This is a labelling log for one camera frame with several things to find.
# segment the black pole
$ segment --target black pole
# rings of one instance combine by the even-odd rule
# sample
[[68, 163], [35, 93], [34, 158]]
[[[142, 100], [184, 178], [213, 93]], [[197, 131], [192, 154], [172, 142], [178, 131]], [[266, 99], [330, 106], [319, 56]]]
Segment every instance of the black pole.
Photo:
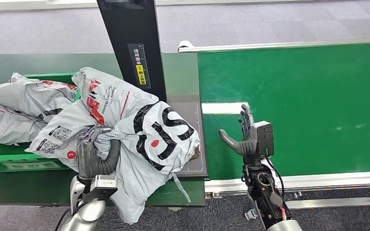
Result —
[[97, 0], [124, 80], [167, 101], [154, 0]]

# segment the gray carpet floor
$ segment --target gray carpet floor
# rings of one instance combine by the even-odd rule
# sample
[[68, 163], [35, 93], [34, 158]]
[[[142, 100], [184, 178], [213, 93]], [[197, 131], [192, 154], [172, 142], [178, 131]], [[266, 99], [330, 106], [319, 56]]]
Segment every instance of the gray carpet floor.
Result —
[[[370, 39], [370, 0], [277, 4], [158, 6], [161, 49], [196, 46]], [[0, 12], [0, 53], [113, 52], [98, 9]], [[208, 200], [176, 213], [147, 208], [128, 226], [109, 208], [99, 230], [256, 230], [244, 198]], [[64, 208], [0, 206], [0, 231], [53, 230]], [[305, 231], [370, 230], [370, 207], [296, 210]]]
[[[65, 207], [0, 206], [0, 231], [51, 231]], [[205, 208], [146, 208], [138, 223], [120, 222], [115, 208], [107, 208], [99, 231], [260, 231], [257, 220], [247, 221], [251, 209], [245, 196], [207, 200]], [[370, 206], [292, 210], [304, 231], [370, 231]]]

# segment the robotic arm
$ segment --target robotic arm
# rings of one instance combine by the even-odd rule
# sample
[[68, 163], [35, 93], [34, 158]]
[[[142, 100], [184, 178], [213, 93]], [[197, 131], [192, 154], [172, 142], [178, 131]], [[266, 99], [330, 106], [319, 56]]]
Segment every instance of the robotic arm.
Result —
[[219, 130], [219, 135], [226, 145], [243, 157], [241, 179], [248, 186], [248, 197], [259, 211], [258, 217], [266, 231], [302, 231], [297, 221], [291, 219], [291, 212], [284, 202], [283, 181], [280, 178], [280, 194], [272, 174], [272, 171], [277, 173], [269, 160], [274, 154], [273, 125], [266, 121], [254, 123], [249, 108], [242, 105], [242, 109], [243, 119], [239, 118], [239, 122], [243, 140], [235, 141], [223, 129]]
[[117, 191], [117, 177], [110, 176], [116, 170], [120, 156], [120, 141], [111, 140], [111, 148], [106, 159], [96, 155], [93, 145], [99, 133], [109, 132], [110, 128], [93, 126], [77, 138], [77, 161], [79, 175], [70, 184], [70, 213], [61, 231], [94, 231], [98, 220], [106, 208], [106, 199]]

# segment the red dot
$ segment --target red dot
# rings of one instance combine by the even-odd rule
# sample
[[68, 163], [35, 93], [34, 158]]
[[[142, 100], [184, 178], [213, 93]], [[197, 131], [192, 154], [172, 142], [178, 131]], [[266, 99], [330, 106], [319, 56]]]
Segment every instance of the red dot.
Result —
[[159, 144], [159, 140], [154, 140], [154, 141], [152, 141], [152, 143], [151, 143], [151, 147], [155, 148], [155, 147], [157, 147], [157, 146], [158, 146], [158, 144]]
[[67, 153], [67, 157], [68, 157], [69, 159], [74, 159], [74, 157], [76, 157], [76, 152], [74, 152], [74, 151], [70, 151], [70, 152], [68, 152], [68, 153]]

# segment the gray robotic hand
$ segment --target gray robotic hand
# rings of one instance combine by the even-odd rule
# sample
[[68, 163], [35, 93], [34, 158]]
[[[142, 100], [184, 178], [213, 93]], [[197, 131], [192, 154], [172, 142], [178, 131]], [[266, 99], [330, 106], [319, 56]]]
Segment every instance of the gray robotic hand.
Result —
[[81, 179], [93, 179], [97, 175], [110, 175], [116, 170], [120, 156], [121, 144], [119, 140], [111, 140], [111, 149], [106, 159], [97, 156], [97, 148], [93, 142], [98, 134], [109, 132], [111, 128], [101, 125], [93, 126], [86, 133], [77, 138], [78, 170]]
[[253, 155], [256, 151], [257, 138], [252, 127], [254, 126], [253, 116], [251, 115], [250, 109], [246, 105], [242, 105], [243, 111], [240, 111], [243, 119], [239, 118], [238, 121], [242, 127], [243, 140], [235, 141], [233, 138], [228, 136], [225, 130], [220, 129], [219, 135], [223, 142], [229, 146], [235, 153], [246, 157]]

